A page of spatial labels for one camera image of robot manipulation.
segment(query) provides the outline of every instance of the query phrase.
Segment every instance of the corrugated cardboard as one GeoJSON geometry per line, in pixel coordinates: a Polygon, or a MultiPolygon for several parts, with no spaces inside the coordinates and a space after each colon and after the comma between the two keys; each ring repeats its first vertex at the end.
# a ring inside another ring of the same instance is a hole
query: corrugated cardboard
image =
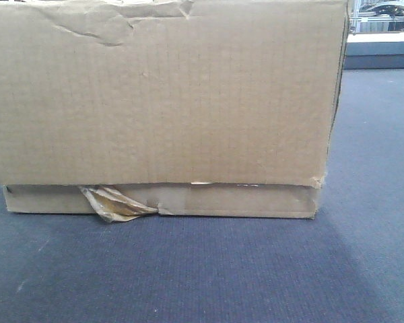
{"type": "Polygon", "coordinates": [[[320,188],[346,7],[0,1],[0,184],[320,188]]]}
{"type": "MultiPolygon", "coordinates": [[[[135,201],[165,215],[313,217],[318,190],[296,185],[133,184],[117,185],[135,201]]],[[[93,213],[76,186],[9,185],[3,189],[10,211],[93,213]]]]}

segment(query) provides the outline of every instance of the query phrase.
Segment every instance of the gray carpet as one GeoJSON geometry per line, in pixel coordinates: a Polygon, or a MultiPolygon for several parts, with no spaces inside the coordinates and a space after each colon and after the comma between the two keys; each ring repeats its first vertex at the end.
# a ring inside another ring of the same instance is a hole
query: gray carpet
{"type": "Polygon", "coordinates": [[[316,220],[16,215],[0,323],[404,322],[404,70],[347,71],[316,220]]]}

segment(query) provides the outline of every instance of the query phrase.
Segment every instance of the torn cardboard edge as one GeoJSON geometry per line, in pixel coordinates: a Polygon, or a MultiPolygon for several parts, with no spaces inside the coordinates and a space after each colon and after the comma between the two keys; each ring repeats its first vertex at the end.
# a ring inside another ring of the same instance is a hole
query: torn cardboard edge
{"type": "Polygon", "coordinates": [[[319,191],[271,184],[9,185],[3,189],[9,211],[97,213],[108,222],[155,213],[312,219],[319,191]]]}

